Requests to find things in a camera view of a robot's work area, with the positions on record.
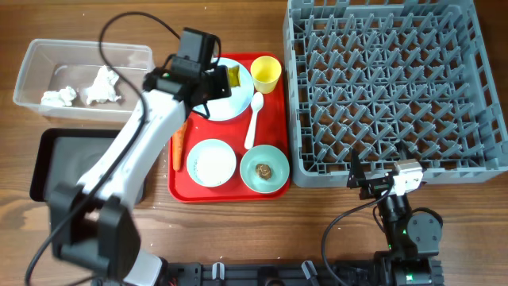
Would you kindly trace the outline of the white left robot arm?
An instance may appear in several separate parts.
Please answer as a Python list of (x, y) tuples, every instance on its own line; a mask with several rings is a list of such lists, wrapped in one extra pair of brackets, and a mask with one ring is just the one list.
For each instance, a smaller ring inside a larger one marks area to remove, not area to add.
[(157, 285), (162, 258), (144, 251), (132, 211), (144, 178), (162, 147), (195, 106), (225, 99), (234, 82), (220, 60), (176, 57), (169, 69), (145, 77), (132, 115), (99, 161), (74, 186), (58, 184), (49, 196), (53, 257), (100, 278)]

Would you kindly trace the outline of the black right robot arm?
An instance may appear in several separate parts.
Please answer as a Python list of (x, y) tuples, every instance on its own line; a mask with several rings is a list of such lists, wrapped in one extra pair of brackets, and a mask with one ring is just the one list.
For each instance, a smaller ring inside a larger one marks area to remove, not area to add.
[(402, 142), (401, 157), (384, 176), (368, 179), (359, 153), (352, 150), (347, 186), (360, 189), (360, 199), (374, 199), (388, 251), (375, 253), (373, 285), (442, 285), (440, 252), (443, 218), (429, 208), (410, 206), (407, 195), (423, 184), (425, 168)]

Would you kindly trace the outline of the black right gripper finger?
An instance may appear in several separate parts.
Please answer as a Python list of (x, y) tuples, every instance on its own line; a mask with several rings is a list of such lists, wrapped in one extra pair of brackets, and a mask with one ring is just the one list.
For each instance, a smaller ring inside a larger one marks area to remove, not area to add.
[(395, 147), (399, 154), (400, 160), (411, 160), (414, 158), (414, 155), (409, 151), (408, 147), (403, 141), (398, 141), (395, 144)]
[(348, 175), (347, 187), (358, 188), (365, 185), (366, 176), (360, 163), (358, 152), (353, 149), (351, 151), (351, 166)]

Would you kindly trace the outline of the light blue bowl with rice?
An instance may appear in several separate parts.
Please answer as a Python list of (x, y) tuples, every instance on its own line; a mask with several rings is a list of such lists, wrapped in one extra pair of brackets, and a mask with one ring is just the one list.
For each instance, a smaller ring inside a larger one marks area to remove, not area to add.
[(202, 187), (218, 187), (233, 176), (237, 157), (224, 141), (207, 139), (190, 150), (186, 163), (187, 173), (195, 183)]

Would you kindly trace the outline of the orange carrot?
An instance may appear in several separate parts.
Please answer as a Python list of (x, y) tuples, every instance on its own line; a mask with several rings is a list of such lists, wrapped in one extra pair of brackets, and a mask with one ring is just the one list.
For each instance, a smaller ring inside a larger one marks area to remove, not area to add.
[(187, 122), (184, 122), (183, 125), (171, 137), (172, 169), (176, 172), (180, 170), (182, 166), (183, 146), (186, 131)]

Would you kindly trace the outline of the yellow snack wrapper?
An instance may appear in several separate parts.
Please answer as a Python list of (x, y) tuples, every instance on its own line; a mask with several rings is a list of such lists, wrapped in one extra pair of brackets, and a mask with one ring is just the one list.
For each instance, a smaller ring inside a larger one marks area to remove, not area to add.
[(234, 65), (234, 66), (228, 67), (228, 79), (229, 79), (229, 86), (231, 88), (239, 87), (241, 85), (240, 66), (239, 65)]

